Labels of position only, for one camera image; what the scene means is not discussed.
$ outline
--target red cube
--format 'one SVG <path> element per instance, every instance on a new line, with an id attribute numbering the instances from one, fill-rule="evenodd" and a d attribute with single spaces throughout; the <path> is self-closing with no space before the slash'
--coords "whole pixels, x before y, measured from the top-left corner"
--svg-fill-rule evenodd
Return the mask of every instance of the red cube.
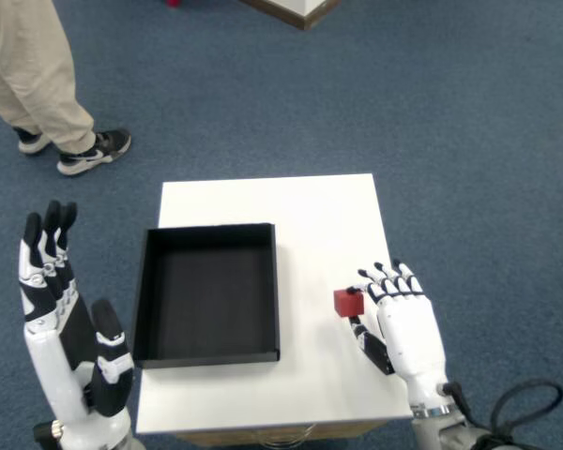
<path id="1" fill-rule="evenodd" d="M 365 312 L 363 293 L 348 293 L 346 290 L 334 291 L 334 308 L 340 317 L 360 316 Z"/>

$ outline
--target black sneaker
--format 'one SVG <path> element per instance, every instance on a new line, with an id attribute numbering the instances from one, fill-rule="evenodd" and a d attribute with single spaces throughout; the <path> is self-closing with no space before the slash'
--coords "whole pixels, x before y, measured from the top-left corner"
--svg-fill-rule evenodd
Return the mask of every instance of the black sneaker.
<path id="1" fill-rule="evenodd" d="M 13 129 L 19 135 L 19 151 L 26 155 L 39 153 L 50 143 L 50 138 L 43 133 L 31 134 L 22 128 Z"/>
<path id="2" fill-rule="evenodd" d="M 113 162 L 128 151 L 131 135 L 126 129 L 113 129 L 96 133 L 96 143 L 79 154 L 61 153 L 56 169 L 63 175 L 77 175 L 89 171 L 103 162 Z"/>

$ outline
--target black box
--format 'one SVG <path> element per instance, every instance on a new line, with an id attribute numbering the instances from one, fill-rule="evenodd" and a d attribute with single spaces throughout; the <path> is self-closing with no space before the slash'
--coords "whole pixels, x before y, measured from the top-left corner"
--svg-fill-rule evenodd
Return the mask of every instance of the black box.
<path id="1" fill-rule="evenodd" d="M 132 347 L 142 368 L 279 361 L 274 225 L 148 230 Z"/>

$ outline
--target white table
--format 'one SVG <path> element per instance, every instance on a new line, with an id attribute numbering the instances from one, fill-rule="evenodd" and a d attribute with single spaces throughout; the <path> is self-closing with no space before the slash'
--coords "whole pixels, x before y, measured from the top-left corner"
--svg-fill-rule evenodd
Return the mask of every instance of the white table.
<path id="1" fill-rule="evenodd" d="M 180 433 L 410 417 L 403 382 L 361 352 L 333 291 L 389 263 L 370 174 L 164 183 L 160 228 L 276 227 L 281 360 L 145 369 L 138 433 Z M 373 302 L 365 323 L 378 331 Z"/>

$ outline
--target khaki trousers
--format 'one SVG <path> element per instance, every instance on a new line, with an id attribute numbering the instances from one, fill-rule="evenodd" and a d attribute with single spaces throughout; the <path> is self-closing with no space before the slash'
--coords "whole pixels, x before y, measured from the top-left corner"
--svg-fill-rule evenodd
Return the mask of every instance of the khaki trousers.
<path id="1" fill-rule="evenodd" d="M 63 152 L 96 140 L 94 120 L 75 98 L 70 47 L 52 0 L 0 0 L 0 116 L 45 133 Z"/>

